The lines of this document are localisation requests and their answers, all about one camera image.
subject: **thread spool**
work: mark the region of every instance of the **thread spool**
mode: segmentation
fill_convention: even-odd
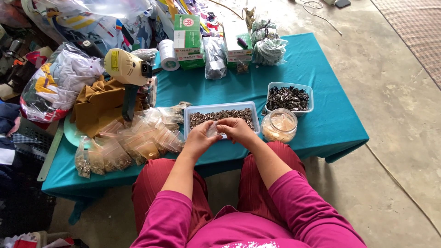
[[[101,58],[101,59],[104,58],[104,54],[101,52],[101,50],[97,47],[97,45],[93,41],[84,41],[81,44],[81,47],[90,56],[94,56],[94,57]]]
[[[172,40],[162,40],[159,42],[159,56],[164,70],[176,71],[180,67]]]

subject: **teal tablecloth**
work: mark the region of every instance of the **teal tablecloth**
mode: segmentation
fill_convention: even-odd
[[[285,60],[280,66],[250,66],[250,73],[236,75],[229,71],[220,80],[205,79],[204,68],[189,71],[161,71],[158,76],[157,106],[172,106],[179,101],[193,105],[254,101],[258,116],[266,102],[270,82],[304,84],[314,91],[314,110],[299,118],[291,148],[300,158],[318,156],[328,163],[347,155],[369,140],[357,114],[335,77],[325,55],[312,33],[285,36],[289,41]],[[77,175],[74,166],[76,147],[65,137],[61,140],[43,192],[83,203],[103,195],[105,189],[132,184],[141,167],[106,176],[93,174],[90,179]],[[221,140],[208,149],[197,162],[202,176],[237,169],[248,151],[240,144]],[[71,223],[78,219],[73,216]]]

